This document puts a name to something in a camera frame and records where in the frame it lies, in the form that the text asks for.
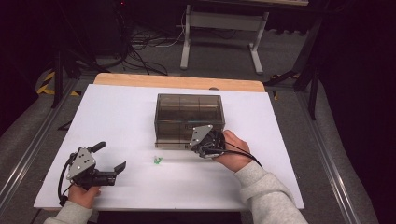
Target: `green object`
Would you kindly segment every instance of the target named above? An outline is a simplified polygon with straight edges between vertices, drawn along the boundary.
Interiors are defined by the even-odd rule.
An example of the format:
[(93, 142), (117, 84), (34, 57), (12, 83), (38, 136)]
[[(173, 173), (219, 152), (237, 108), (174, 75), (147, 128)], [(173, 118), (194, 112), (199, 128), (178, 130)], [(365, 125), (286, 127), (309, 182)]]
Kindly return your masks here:
[(158, 164), (160, 164), (160, 162), (161, 162), (162, 160), (163, 160), (162, 157), (158, 157), (158, 158), (155, 157), (155, 158), (154, 158), (154, 163), (158, 165)]

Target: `gray carpet floor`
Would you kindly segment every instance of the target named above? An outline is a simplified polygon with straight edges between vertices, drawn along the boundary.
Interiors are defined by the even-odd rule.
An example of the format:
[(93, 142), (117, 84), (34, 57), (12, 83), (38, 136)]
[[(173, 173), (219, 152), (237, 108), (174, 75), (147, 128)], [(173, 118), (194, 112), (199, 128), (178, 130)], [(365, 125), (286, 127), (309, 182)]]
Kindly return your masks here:
[[(305, 36), (296, 33), (275, 35), (275, 32), (264, 32), (259, 47), (264, 75), (257, 76), (248, 51), (248, 43), (254, 36), (255, 34), (251, 32), (236, 32), (233, 38), (222, 39), (211, 33), (195, 32), (191, 38), (188, 70), (179, 69), (182, 42), (177, 42), (168, 48), (146, 47), (138, 52), (143, 60), (164, 65), (171, 76), (264, 81), (268, 80), (271, 75), (289, 71), (305, 40)], [(99, 63), (109, 61), (111, 59), (98, 59)], [(109, 70), (115, 73), (145, 74), (144, 69), (135, 70), (124, 65), (119, 64)], [(75, 91), (84, 92), (88, 84), (93, 83), (94, 75), (94, 72), (85, 71), (78, 81)], [(302, 210), (302, 213), (309, 223), (345, 223), (319, 157), (317, 143), (308, 128), (308, 121), (304, 117), (304, 108), (300, 106), (296, 93), (290, 88), (290, 83), (292, 80), (287, 80), (280, 84), (280, 87), (266, 89), (268, 91), (276, 90), (278, 95), (277, 100), (272, 97), (271, 101), (303, 195), (305, 209)], [(41, 146), (28, 173), (7, 205), (4, 214), (0, 217), (0, 223), (30, 223), (35, 216), (37, 211), (33, 208), (35, 196), (40, 190), (42, 180), (66, 134), (66, 131), (57, 129), (73, 119), (80, 100), (80, 96), (67, 98), (60, 114), (50, 128), (45, 143)], [(7, 183), (7, 178), (13, 167), (18, 163), (49, 113), (51, 103), (52, 95), (40, 94), (39, 99), (1, 136), (1, 186)], [(316, 123), (344, 181), (359, 220), (361, 223), (377, 223), (370, 199), (344, 151), (332, 119), (332, 111), (327, 103), (326, 93), (321, 86), (318, 91)], [(53, 194), (56, 197), (56, 189), (48, 194)], [(35, 223), (42, 223), (47, 217), (54, 215), (56, 212), (41, 211)], [(96, 219), (96, 215), (97, 213), (94, 213), (92, 220)], [(242, 219), (245, 224), (253, 223), (249, 212), (243, 213)]]

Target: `person's left hand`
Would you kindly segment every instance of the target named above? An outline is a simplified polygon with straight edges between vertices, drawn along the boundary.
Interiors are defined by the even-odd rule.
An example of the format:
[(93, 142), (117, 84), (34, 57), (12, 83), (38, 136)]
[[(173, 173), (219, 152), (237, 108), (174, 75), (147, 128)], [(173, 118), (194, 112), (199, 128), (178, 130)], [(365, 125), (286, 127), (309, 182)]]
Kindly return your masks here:
[(100, 194), (100, 187), (91, 187), (88, 191), (77, 185), (69, 189), (69, 201), (85, 208), (92, 208), (95, 196)]

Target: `hand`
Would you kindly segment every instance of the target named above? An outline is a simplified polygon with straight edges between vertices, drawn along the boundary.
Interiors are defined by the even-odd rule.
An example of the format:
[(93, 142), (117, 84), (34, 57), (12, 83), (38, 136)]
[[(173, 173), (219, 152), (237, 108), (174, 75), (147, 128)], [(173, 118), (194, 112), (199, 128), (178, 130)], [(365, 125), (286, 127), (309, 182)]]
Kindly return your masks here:
[(100, 187), (91, 187), (88, 191), (77, 185), (69, 189), (69, 201), (85, 208), (92, 208), (95, 196), (100, 194)]
[[(248, 148), (248, 143), (245, 141), (239, 139), (234, 133), (231, 131), (224, 131), (223, 132), (224, 137), (225, 137), (225, 142), (233, 144), (236, 147), (240, 147), (244, 149), (246, 152), (250, 152)], [(229, 144), (225, 144), (226, 149), (232, 150), (232, 151), (241, 151), (240, 149), (233, 147)], [(251, 162), (251, 159), (242, 155), (238, 154), (233, 154), (233, 153), (224, 153), (221, 156), (218, 156), (213, 159), (214, 161), (218, 161), (219, 163), (223, 164), (225, 167), (228, 169), (237, 172), (246, 165), (248, 165)]]

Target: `sleeve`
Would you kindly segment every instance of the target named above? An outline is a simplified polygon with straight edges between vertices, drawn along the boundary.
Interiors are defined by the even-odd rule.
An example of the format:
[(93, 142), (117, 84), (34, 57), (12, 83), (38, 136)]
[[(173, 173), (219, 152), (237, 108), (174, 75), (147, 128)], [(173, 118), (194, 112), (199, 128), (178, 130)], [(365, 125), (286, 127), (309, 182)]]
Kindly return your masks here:
[(86, 224), (92, 209), (67, 201), (56, 217), (49, 217), (44, 224)]
[(241, 198), (252, 212), (254, 223), (307, 223), (291, 192), (257, 162), (252, 161), (235, 176), (241, 182)]

